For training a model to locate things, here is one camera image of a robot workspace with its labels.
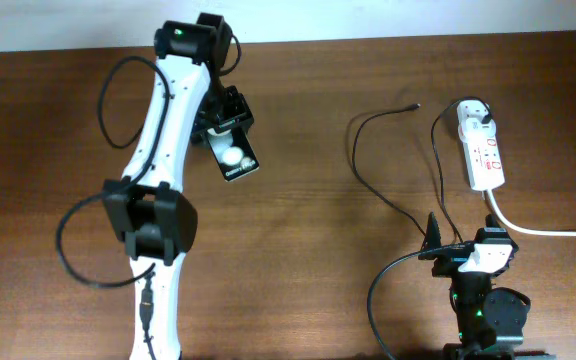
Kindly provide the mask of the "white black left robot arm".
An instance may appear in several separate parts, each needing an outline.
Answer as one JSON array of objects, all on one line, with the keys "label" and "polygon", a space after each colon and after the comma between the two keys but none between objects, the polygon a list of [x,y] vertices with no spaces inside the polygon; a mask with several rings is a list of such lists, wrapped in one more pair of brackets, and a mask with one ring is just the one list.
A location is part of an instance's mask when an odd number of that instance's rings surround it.
[{"label": "white black left robot arm", "polygon": [[224,86],[238,43],[221,15],[165,22],[154,35],[155,81],[136,149],[103,206],[124,244],[135,285],[133,359],[179,359],[177,310],[182,266],[198,228],[183,194],[191,145],[211,150],[226,181],[259,169],[247,133],[254,117],[242,93]]}]

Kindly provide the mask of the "black smartphone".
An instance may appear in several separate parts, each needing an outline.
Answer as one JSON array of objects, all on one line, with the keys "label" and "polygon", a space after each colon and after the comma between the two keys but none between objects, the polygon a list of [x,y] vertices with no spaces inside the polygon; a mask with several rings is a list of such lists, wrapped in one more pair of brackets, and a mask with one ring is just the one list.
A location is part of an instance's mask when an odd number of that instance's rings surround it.
[{"label": "black smartphone", "polygon": [[258,170],[260,163],[242,128],[217,133],[207,132],[210,149],[227,182],[247,176]]}]

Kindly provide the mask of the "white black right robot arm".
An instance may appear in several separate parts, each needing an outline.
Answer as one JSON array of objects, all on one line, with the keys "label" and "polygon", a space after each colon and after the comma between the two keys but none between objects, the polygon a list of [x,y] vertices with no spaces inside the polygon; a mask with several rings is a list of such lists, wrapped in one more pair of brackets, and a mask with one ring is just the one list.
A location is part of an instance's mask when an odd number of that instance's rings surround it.
[{"label": "white black right robot arm", "polygon": [[493,281],[509,268],[519,247],[491,216],[474,239],[441,243],[439,226],[430,214],[420,260],[433,263],[432,276],[449,278],[449,301],[456,315],[458,344],[447,344],[445,359],[554,359],[544,351],[522,351],[523,328],[531,300],[521,292],[496,287]]}]

